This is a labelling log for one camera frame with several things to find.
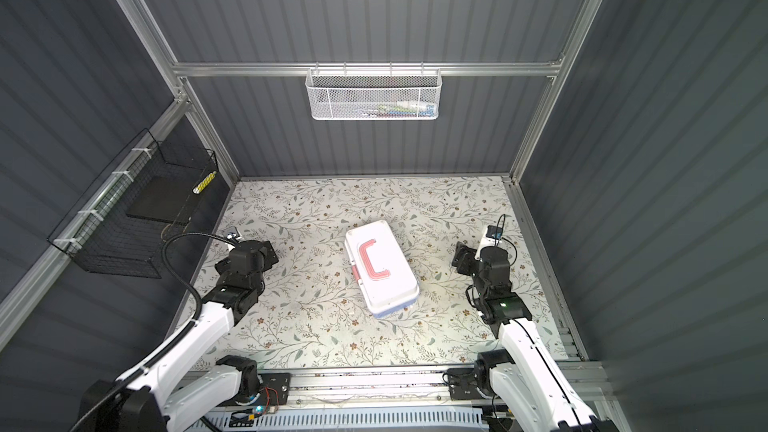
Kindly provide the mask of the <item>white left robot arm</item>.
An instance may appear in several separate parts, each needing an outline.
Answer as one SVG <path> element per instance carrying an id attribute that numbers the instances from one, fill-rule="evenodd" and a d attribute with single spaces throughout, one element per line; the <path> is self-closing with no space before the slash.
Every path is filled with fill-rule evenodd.
<path id="1" fill-rule="evenodd" d="M 74 431 L 184 431 L 220 404 L 247 407 L 270 394 L 255 360 L 226 355 L 187 386 L 181 380 L 257 304 L 264 272 L 278 262 L 268 241 L 223 238 L 229 252 L 206 295 L 189 290 L 192 317 L 138 364 L 112 382 L 97 381 L 81 399 Z"/>

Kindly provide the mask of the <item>white blue tool box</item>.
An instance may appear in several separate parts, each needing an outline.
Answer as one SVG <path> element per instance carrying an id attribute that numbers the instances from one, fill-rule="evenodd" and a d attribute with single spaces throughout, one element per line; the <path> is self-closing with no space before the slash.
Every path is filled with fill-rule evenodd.
<path id="1" fill-rule="evenodd" d="M 350 229 L 344 247 L 351 266 L 357 265 L 358 284 L 369 312 L 387 317 L 412 306 L 420 287 L 405 254 L 385 220 Z"/>

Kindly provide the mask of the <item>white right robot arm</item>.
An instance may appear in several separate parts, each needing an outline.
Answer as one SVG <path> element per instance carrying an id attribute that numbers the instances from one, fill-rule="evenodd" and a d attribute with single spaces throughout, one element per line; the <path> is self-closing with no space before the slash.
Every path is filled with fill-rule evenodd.
<path id="1" fill-rule="evenodd" d="M 499 342 L 482 352 L 474 380 L 499 397 L 524 431 L 615 431 L 582 400 L 552 358 L 523 299 L 512 291 L 508 252 L 496 245 L 473 249 L 456 244 L 451 266 L 472 279 L 465 291 Z"/>

